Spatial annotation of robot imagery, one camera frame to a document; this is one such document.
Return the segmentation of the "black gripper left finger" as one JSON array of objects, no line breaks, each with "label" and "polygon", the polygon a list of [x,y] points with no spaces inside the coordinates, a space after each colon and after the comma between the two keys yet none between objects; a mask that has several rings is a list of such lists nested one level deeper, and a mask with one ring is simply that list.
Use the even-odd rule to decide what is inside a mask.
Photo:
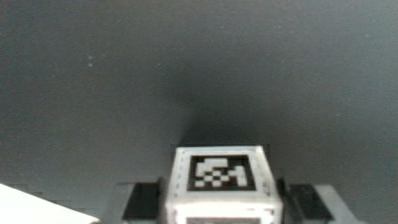
[{"label": "black gripper left finger", "polygon": [[157,182],[118,183],[111,191],[102,224],[157,224],[161,189]]}]

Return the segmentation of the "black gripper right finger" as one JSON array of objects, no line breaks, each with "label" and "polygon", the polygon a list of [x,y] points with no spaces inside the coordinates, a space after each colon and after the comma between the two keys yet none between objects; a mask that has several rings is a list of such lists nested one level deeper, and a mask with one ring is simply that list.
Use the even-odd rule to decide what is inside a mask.
[{"label": "black gripper right finger", "polygon": [[368,224],[354,215],[335,187],[278,180],[285,203],[281,224]]}]

